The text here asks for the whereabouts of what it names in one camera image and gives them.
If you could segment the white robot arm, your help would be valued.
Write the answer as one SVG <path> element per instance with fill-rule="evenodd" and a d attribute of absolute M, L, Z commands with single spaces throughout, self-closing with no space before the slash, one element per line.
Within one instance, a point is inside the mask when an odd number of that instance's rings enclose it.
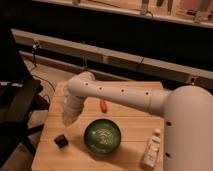
<path fill-rule="evenodd" d="M 64 93 L 64 125 L 77 120 L 88 97 L 148 112 L 164 119 L 163 171 L 213 171 L 213 94 L 206 89 L 116 86 L 84 71 L 67 81 Z"/>

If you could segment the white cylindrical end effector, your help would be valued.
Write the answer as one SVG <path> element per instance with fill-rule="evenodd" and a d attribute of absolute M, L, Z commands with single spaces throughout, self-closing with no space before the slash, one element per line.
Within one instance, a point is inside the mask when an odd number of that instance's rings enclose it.
<path fill-rule="evenodd" d="M 72 123 L 74 123 L 78 116 L 81 114 L 81 111 L 79 109 L 75 109 L 72 107 L 65 107 L 63 111 L 63 124 L 68 127 Z"/>

